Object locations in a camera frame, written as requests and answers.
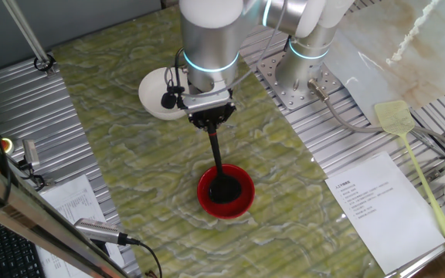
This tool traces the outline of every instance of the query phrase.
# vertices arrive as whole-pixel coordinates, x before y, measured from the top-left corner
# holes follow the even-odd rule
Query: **metal mounting plate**
[[[308,105],[311,102],[317,100],[310,90],[307,92],[299,92],[293,90],[283,89],[276,81],[276,66],[279,61],[284,57],[284,52],[272,55],[264,60],[260,65],[257,65],[257,69],[262,74],[263,78],[269,84],[274,92],[276,92],[277,98],[288,110],[296,110],[303,106]],[[327,94],[333,93],[341,89],[342,85],[339,80],[329,72],[329,69],[322,64],[322,80],[319,85],[325,90]]]

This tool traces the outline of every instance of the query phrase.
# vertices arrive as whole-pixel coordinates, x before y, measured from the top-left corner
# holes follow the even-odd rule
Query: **green marble surface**
[[[182,46],[170,8],[53,50],[121,222],[151,246],[165,277],[377,277],[382,271],[324,183],[325,174],[252,75],[219,129],[224,163],[256,186],[243,216],[220,220],[198,203],[213,166],[207,134],[183,117],[152,117],[138,85]],[[239,61],[239,75],[248,70]],[[140,268],[151,255],[134,247]]]

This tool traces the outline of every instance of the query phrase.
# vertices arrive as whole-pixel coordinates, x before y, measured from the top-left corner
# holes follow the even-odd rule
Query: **black keyboard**
[[[45,277],[36,246],[0,225],[0,277]]]

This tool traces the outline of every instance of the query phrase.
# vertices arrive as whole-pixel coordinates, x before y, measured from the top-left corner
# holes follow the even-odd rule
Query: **black cable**
[[[126,243],[128,244],[135,244],[135,245],[139,245],[139,246],[143,246],[144,248],[146,248],[154,257],[155,262],[158,264],[158,268],[159,268],[159,278],[162,278],[162,269],[161,269],[161,264],[159,263],[158,257],[155,255],[154,251],[151,249],[151,247],[146,246],[144,243],[142,243],[140,240],[138,239],[132,239],[130,237],[126,238]]]
[[[46,181],[44,180],[44,178],[42,177],[42,175],[33,175],[34,178],[37,178],[40,180],[40,185],[39,187],[36,189],[37,192],[41,191],[44,186],[46,186]]]
[[[6,173],[6,178],[8,180],[8,184],[6,185],[5,195],[3,196],[4,203],[8,202],[9,194],[12,190],[12,171],[9,168],[8,158],[6,157],[5,149],[3,148],[2,138],[0,135],[0,150],[2,154],[2,160],[4,160],[5,163],[3,165],[0,165],[1,173]]]
[[[183,48],[179,49],[175,56],[176,86],[181,86],[181,82],[179,81],[178,68],[179,68],[179,56],[182,54],[183,50],[184,50]]]

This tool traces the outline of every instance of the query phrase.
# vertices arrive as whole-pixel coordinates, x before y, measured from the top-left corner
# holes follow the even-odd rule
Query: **white paper document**
[[[85,175],[69,181],[64,185],[56,186],[54,189],[43,193],[42,197],[72,224],[75,224],[75,222],[81,218],[106,222],[104,214],[100,210],[99,202]],[[117,245],[107,243],[106,248],[110,258],[117,263],[118,266],[123,266],[123,257]],[[42,269],[47,278],[90,277],[76,267],[65,263],[62,259],[38,246],[37,252],[39,253]]]
[[[431,207],[386,152],[325,182],[385,274],[445,242]]]

